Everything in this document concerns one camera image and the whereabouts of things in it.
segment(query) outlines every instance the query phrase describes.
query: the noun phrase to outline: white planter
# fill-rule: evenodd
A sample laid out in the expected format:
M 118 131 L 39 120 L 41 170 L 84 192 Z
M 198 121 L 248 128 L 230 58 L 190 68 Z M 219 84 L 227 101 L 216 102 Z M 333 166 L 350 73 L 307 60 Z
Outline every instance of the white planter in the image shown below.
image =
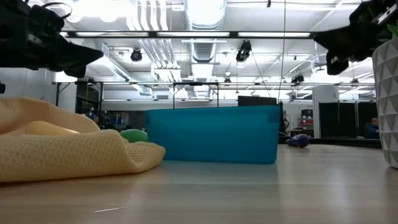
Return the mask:
M 384 157 L 398 168 L 398 39 L 378 47 L 372 58 Z

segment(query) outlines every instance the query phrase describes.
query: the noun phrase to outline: blue plastic bin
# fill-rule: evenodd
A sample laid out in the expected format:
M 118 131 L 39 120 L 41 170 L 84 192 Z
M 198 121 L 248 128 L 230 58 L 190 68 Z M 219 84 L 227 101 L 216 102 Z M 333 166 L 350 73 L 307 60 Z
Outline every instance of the blue plastic bin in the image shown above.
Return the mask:
M 175 161 L 273 164 L 279 106 L 146 111 L 148 139 Z

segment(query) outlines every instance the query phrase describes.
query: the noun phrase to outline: green ball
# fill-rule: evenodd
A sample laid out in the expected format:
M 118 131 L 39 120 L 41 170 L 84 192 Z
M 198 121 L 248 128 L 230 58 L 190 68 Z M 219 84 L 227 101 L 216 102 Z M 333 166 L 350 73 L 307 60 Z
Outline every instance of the green ball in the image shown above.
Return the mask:
M 134 142 L 148 142 L 148 135 L 146 132 L 137 130 L 137 129 L 129 129 L 125 131 L 121 131 L 120 135 L 127 139 L 129 143 L 134 143 Z

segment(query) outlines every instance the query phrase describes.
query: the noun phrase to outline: yellow knit blanket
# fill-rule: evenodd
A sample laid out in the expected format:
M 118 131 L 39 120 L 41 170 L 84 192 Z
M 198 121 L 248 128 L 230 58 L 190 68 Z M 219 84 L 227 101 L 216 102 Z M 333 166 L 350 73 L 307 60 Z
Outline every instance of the yellow knit blanket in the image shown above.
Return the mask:
M 33 121 L 78 132 L 10 135 Z M 165 149 L 129 144 L 117 131 L 100 131 L 85 116 L 27 98 L 0 98 L 0 182 L 52 180 L 143 172 L 160 164 Z

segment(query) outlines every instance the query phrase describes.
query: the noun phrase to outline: table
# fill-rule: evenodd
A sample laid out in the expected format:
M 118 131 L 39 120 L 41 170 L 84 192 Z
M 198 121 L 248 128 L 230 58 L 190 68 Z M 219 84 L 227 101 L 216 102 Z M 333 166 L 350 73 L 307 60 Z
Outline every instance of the table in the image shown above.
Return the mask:
M 380 149 L 279 147 L 277 164 L 164 161 L 139 175 L 0 185 L 1 223 L 396 223 Z

